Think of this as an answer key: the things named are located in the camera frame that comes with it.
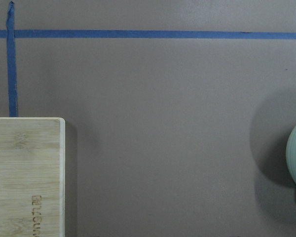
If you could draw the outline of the bamboo cutting board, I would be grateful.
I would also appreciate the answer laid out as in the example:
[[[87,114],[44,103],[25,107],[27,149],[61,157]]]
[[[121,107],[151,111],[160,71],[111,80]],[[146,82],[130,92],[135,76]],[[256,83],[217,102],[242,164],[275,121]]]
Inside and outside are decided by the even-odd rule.
[[[0,237],[64,235],[64,119],[0,118]]]

